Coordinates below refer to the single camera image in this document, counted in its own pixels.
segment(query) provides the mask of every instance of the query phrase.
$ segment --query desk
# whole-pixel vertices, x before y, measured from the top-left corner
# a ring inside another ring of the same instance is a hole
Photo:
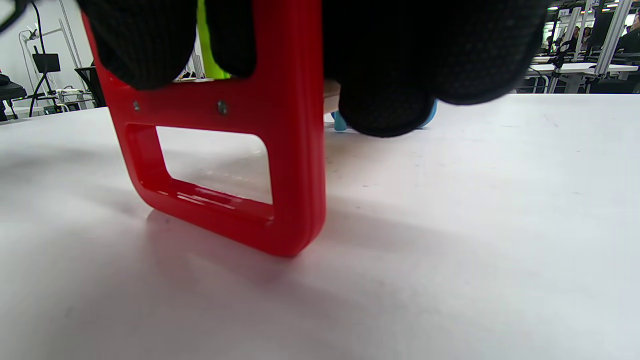
[[[596,63],[566,63],[562,66],[562,69],[559,71],[564,75],[563,81],[567,82],[566,93],[574,94],[578,92],[579,86],[584,82],[584,78],[595,73],[595,69],[592,69],[592,66],[595,66]],[[527,71],[527,77],[534,76],[547,76],[553,72],[555,69],[555,65],[553,64],[538,64],[531,65],[529,70]],[[609,73],[617,72],[621,74],[622,79],[626,79],[626,76],[629,72],[637,71],[638,67],[634,65],[617,65],[611,64],[607,69]]]
[[[637,359],[635,113],[507,95],[329,131],[327,223],[293,260],[152,211],[106,109],[1,125],[3,357]],[[175,176],[264,188],[246,136],[161,136]]]
[[[551,60],[551,56],[534,56],[531,63],[546,64],[549,60]]]
[[[591,69],[592,66],[596,65],[595,63],[566,63],[562,66],[560,73],[562,74],[593,74],[594,69]],[[537,70],[541,73],[550,74],[554,70],[555,66],[553,64],[538,64],[531,65],[528,74],[535,74]],[[609,72],[630,72],[636,71],[638,69],[637,66],[634,65],[609,65]]]

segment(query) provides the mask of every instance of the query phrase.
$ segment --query screw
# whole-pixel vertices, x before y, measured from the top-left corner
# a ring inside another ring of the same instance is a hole
[[[218,101],[218,112],[220,113],[220,115],[226,115],[227,114],[227,103],[220,100]]]

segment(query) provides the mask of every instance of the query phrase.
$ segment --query cable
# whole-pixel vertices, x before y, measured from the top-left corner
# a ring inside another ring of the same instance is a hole
[[[40,12],[38,11],[38,7],[36,6],[36,3],[31,2],[31,5],[33,5],[33,8],[36,10],[36,17],[38,18],[38,32],[40,33],[40,45],[42,46],[42,53],[46,54],[47,51],[45,51],[44,49],[44,39],[42,36],[42,23],[40,22]]]
[[[36,17],[38,18],[38,32],[40,33],[39,35],[40,35],[40,45],[42,46],[42,54],[46,54],[47,51],[44,49],[44,39],[42,36],[42,23],[40,22],[40,11],[38,11],[38,7],[34,2],[31,2],[31,5],[33,5],[33,8],[36,10]],[[36,103],[36,97],[38,97],[38,90],[40,89],[40,86],[42,86],[42,82],[47,78],[48,65],[49,64],[45,61],[42,77],[40,78],[40,81],[36,85],[35,90],[33,90],[33,95],[31,96],[31,106],[29,107],[29,117],[33,116],[33,105],[35,105]]]
[[[532,67],[529,67],[529,68],[530,68],[531,70],[533,70],[533,71],[537,72],[537,73],[538,73],[538,76],[542,78],[542,74],[540,73],[540,71],[538,71],[538,70],[536,70],[536,69],[534,69],[534,68],[532,68]]]
[[[531,70],[533,70],[533,71],[537,72],[537,73],[538,73],[538,76],[539,76],[541,79],[543,79],[543,78],[544,78],[544,77],[542,76],[542,73],[541,73],[540,71],[538,71],[538,70],[536,70],[536,69],[534,69],[534,68],[532,68],[532,67],[529,67],[529,68],[530,68]],[[534,86],[534,87],[533,87],[533,93],[535,94],[537,90],[538,90],[538,87],[537,87],[537,86]]]
[[[36,103],[36,97],[38,97],[38,89],[40,89],[40,85],[42,85],[42,82],[44,81],[44,78],[46,76],[47,76],[46,72],[44,74],[42,74],[42,77],[40,78],[40,81],[38,82],[38,84],[36,86],[36,91],[31,96],[31,106],[29,106],[29,117],[33,116],[33,105]]]
[[[17,120],[18,119],[18,115],[15,114],[15,110],[13,109],[13,101],[9,100],[6,103],[9,105],[9,108],[11,109],[11,113],[15,117],[15,120]]]

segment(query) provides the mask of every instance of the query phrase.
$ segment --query red frame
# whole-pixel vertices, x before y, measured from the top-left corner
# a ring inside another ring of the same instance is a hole
[[[147,204],[276,256],[295,256],[317,236],[326,213],[321,17],[320,0],[254,0],[258,61],[251,78],[145,92],[102,66],[84,18],[129,175]],[[227,104],[225,116],[219,100]],[[273,205],[171,178],[156,126],[260,137],[270,157]]]

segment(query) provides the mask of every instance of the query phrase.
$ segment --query person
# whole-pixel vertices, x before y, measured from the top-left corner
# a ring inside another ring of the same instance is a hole
[[[640,53],[640,13],[637,13],[636,17],[634,17],[631,31],[618,41],[616,51],[619,50],[625,53]]]
[[[575,52],[575,49],[578,46],[578,35],[580,35],[580,26],[576,26],[575,29],[573,29],[573,36],[571,37],[571,40],[563,43],[563,46],[569,45],[566,48],[567,53]]]
[[[564,39],[565,34],[566,34],[566,31],[561,36],[557,37],[556,40],[554,41],[554,45],[556,46],[556,48],[562,45],[562,39]]]
[[[582,45],[580,46],[580,51],[587,51],[587,47],[589,47],[589,38],[591,37],[591,28],[584,28],[582,32]]]
[[[540,47],[541,53],[549,53],[553,48],[553,38],[551,36],[547,37],[547,40],[542,42],[542,46]]]

